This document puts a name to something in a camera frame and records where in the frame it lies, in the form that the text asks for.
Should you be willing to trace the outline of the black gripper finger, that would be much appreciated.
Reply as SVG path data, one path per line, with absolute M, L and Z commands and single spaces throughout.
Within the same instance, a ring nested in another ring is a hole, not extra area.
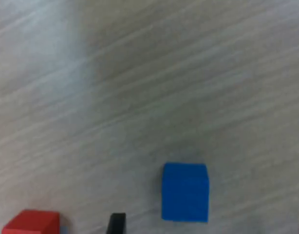
M 107 226 L 106 234 L 125 234 L 126 233 L 126 214 L 112 213 Z

